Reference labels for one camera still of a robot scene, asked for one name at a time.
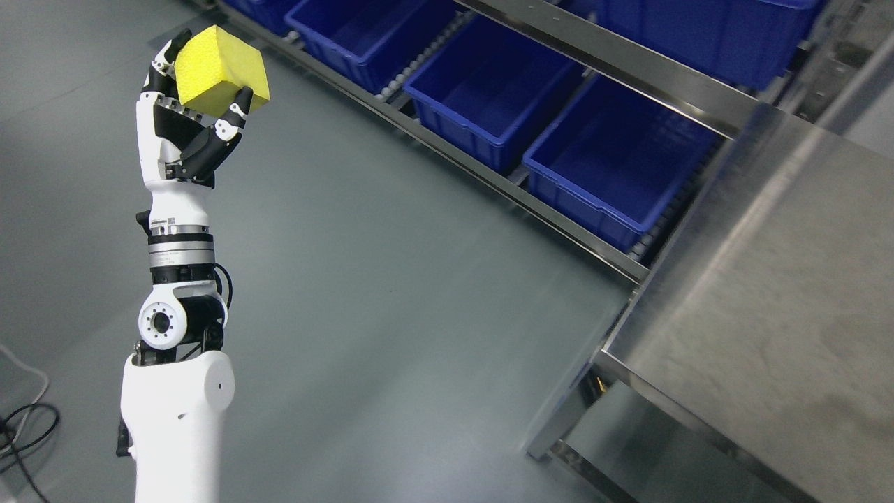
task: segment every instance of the white cable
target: white cable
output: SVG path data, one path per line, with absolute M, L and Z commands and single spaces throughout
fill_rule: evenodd
M 34 397 L 34 400 L 31 401 L 31 404 L 34 405 L 40 401 L 41 398 L 44 397 L 46 390 L 50 387 L 50 376 L 46 375 L 46 372 L 41 369 L 36 369 L 27 363 L 19 360 L 19 357 L 15 355 L 8 347 L 6 347 L 3 343 L 0 343 L 0 353 L 6 355 L 6 358 L 9 358 L 9 361 L 13 363 L 16 367 L 19 367 L 23 371 L 32 373 L 40 378 L 43 381 L 43 386 L 40 388 L 40 392 L 37 396 Z M 28 422 L 28 417 L 31 415 L 31 411 L 25 411 L 25 414 L 21 417 L 21 421 L 19 421 L 18 427 L 15 429 L 15 436 L 13 437 L 13 444 L 19 440 L 19 436 L 22 431 L 25 430 L 25 424 Z M 0 454 L 5 454 L 6 452 L 12 450 L 10 446 L 6 446 L 3 449 L 0 449 Z

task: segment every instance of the robot finger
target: robot finger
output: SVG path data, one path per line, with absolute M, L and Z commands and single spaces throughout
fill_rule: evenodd
M 254 91 L 244 87 L 220 119 L 208 126 L 183 150 L 181 166 L 173 166 L 177 178 L 214 187 L 215 170 L 230 156 L 242 139 L 242 128 Z
M 149 65 L 149 71 L 146 74 L 146 81 L 143 83 L 141 92 L 157 92 L 165 97 L 177 98 L 173 62 L 191 38 L 192 31 L 186 29 L 164 44 L 164 47 L 158 51 L 155 59 Z

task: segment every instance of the black cable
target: black cable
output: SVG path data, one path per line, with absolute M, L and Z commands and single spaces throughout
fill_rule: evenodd
M 34 493 L 38 495 L 41 501 L 44 503 L 50 503 L 50 500 L 44 496 L 44 493 L 40 492 L 38 485 L 34 483 L 34 479 L 31 478 L 31 473 L 28 471 L 28 467 L 25 466 L 25 462 L 22 461 L 21 455 L 19 454 L 19 448 L 15 446 L 13 442 L 13 436 L 9 434 L 9 430 L 7 430 L 4 426 L 3 434 L 6 437 L 6 441 L 9 442 L 9 449 L 13 452 L 13 457 L 15 457 L 15 463 L 21 469 L 21 474 L 25 475 L 25 480 L 28 481 L 28 485 L 34 490 Z
M 217 269 L 215 269 L 215 286 L 217 286 L 217 293 L 223 295 L 224 283 L 221 281 L 221 275 L 217 274 Z
M 36 439 L 33 439 L 31 442 L 29 442 L 29 443 L 27 443 L 27 444 L 21 446 L 20 448 L 18 448 L 18 449 L 19 449 L 19 452 L 25 451 L 25 450 L 27 450 L 27 449 L 29 449 L 29 448 L 32 448 L 32 447 L 36 446 L 36 445 L 37 445 L 38 443 L 40 443 L 43 439 L 45 439 L 46 437 L 48 437 L 49 434 L 52 433 L 53 430 L 55 430 L 55 427 L 59 425 L 59 421 L 62 419 L 62 415 L 59 413 L 59 409 L 57 409 L 54 405 L 50 405 L 50 404 L 29 404 L 29 405 L 23 405 L 23 406 L 19 407 L 18 409 L 15 409 L 15 410 L 13 411 L 13 413 L 11 413 L 11 414 L 9 414 L 8 416 L 6 416 L 6 418 L 4 419 L 4 422 L 9 423 L 9 421 L 10 421 L 13 417 L 15 417 L 16 415 L 18 415 L 19 413 L 23 413 L 23 412 L 25 412 L 25 411 L 33 411 L 33 410 L 35 410 L 35 409 L 47 409 L 48 411 L 50 411 L 51 413 L 53 413 L 53 416 L 54 416 L 53 424 L 50 424 L 49 428 L 47 428 L 43 433 L 41 433 L 40 436 L 38 436 Z M 12 453 L 5 453 L 5 454 L 3 454 L 3 455 L 0 456 L 0 459 L 6 459 L 7 457 L 10 457 L 10 456 L 12 456 Z
M 230 309 L 230 304 L 232 303 L 232 277 L 230 277 L 230 273 L 227 272 L 226 268 L 220 264 L 215 264 L 216 268 L 219 268 L 223 275 L 226 277 L 226 285 L 227 285 L 227 294 L 226 294 L 226 308 Z
M 190 350 L 189 350 L 189 351 L 188 351 L 188 352 L 187 352 L 187 353 L 180 359 L 180 361 L 183 362 L 183 361 L 185 361 L 187 358 L 189 358 L 190 356 L 192 356 L 193 353 L 197 352 L 198 349 L 199 349 L 200 347 L 202 347 L 202 344 L 203 344 L 203 343 L 198 343 L 198 344 L 196 344 L 196 346 L 193 347 L 192 349 L 190 349 Z

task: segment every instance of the cable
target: cable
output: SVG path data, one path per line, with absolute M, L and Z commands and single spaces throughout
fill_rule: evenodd
M 226 308 L 230 309 L 230 304 L 232 303 L 232 277 L 230 277 L 230 273 L 227 272 L 226 268 L 220 264 L 215 264 L 216 268 L 219 268 L 223 275 L 226 277 L 226 285 L 227 285 L 227 294 L 226 294 Z
M 199 349 L 200 347 L 202 347 L 203 344 L 204 344 L 204 343 L 198 343 L 198 344 L 196 344 L 196 346 L 193 347 L 192 349 L 190 349 L 190 350 L 189 350 L 189 351 L 188 351 L 188 352 L 187 352 L 187 353 L 186 353 L 186 354 L 185 354 L 179 361 L 180 361 L 180 362 L 185 362 L 186 359 L 189 358 L 190 356 L 192 356 L 193 353 L 197 352 L 198 349 Z
M 15 446 L 15 442 L 13 442 L 13 436 L 9 434 L 9 430 L 4 426 L 3 434 L 6 436 L 6 441 L 9 442 L 9 448 L 13 451 L 13 457 L 15 457 L 15 463 L 21 469 L 21 474 L 25 475 L 25 480 L 28 481 L 28 485 L 34 490 L 34 493 L 38 495 L 41 501 L 44 503 L 50 503 L 50 500 L 44 496 L 44 493 L 40 492 L 38 485 L 34 483 L 34 479 L 31 478 L 31 473 L 28 471 L 28 467 L 25 466 L 25 462 L 22 461 L 21 455 L 19 454 L 19 449 Z
M 18 409 L 15 409 L 15 410 L 13 411 L 13 413 L 11 413 L 11 414 L 9 414 L 8 416 L 6 416 L 6 418 L 3 419 L 3 421 L 6 422 L 6 423 L 8 424 L 9 421 L 10 421 L 13 417 L 15 417 L 17 414 L 19 414 L 19 413 L 21 413 L 21 412 L 23 412 L 23 411 L 24 411 L 24 412 L 27 412 L 27 413 L 30 413 L 30 412 L 34 411 L 35 409 L 47 409 L 48 411 L 50 411 L 51 413 L 53 413 L 53 416 L 54 416 L 54 418 L 53 418 L 53 423 L 50 424 L 50 426 L 49 426 L 43 433 L 41 433 L 36 439 L 33 439 L 31 442 L 29 442 L 29 443 L 27 443 L 27 444 L 25 444 L 25 445 L 23 445 L 23 446 L 21 446 L 21 447 L 16 447 L 17 449 L 19 449 L 19 452 L 20 452 L 20 453 L 24 452 L 25 450 L 27 450 L 27 449 L 29 449 L 29 448 L 32 448 L 32 447 L 36 446 L 38 443 L 40 443 L 41 441 L 43 441 L 43 439 L 45 439 L 46 437 L 48 437 L 49 434 L 52 433 L 53 430 L 55 430 L 56 426 L 59 425 L 59 421 L 62 420 L 62 414 L 59 413 L 59 409 L 56 408 L 54 405 L 50 405 L 50 404 L 30 404 L 30 405 L 23 405 L 23 406 L 19 407 Z M 5 453 L 5 454 L 0 455 L 0 459 L 6 459 L 7 457 L 10 457 L 10 456 L 12 456 L 12 455 L 13 455 L 12 453 L 7 452 L 7 453 Z
M 31 404 L 34 405 L 39 402 L 40 399 L 44 397 L 46 390 L 50 387 L 50 376 L 46 375 L 46 372 L 42 371 L 41 369 L 34 368 L 26 364 L 22 360 L 19 360 L 19 357 L 16 356 L 15 353 L 13 353 L 3 343 L 0 343 L 0 353 L 5 354 L 6 358 L 9 358 L 10 362 L 12 362 L 13 365 L 15 365 L 16 367 L 19 367 L 23 371 L 38 376 L 43 381 L 44 384 L 40 388 L 40 392 L 34 397 L 33 400 L 31 400 Z M 17 424 L 15 427 L 15 435 L 13 436 L 13 441 L 10 442 L 8 446 L 0 449 L 0 454 L 7 454 L 10 451 L 12 444 L 19 440 L 21 433 L 25 430 L 25 425 L 28 423 L 28 418 L 30 417 L 30 415 L 31 410 L 28 410 L 28 412 L 26 412 L 25 415 L 21 417 L 21 421 L 19 421 L 19 424 Z

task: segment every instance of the robotic arm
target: robotic arm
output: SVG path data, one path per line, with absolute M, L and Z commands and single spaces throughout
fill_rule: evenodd
M 137 503 L 216 503 L 234 391 L 221 351 L 229 306 L 205 201 L 215 170 L 242 137 L 253 91 L 239 90 L 223 116 L 203 127 L 180 103 L 173 70 L 191 37 L 185 30 L 158 52 L 137 100 L 139 162 L 152 193 L 152 209 L 137 221 L 148 238 L 152 292 L 124 364 L 117 450 L 136 461 Z M 187 345 L 194 347 L 178 358 Z

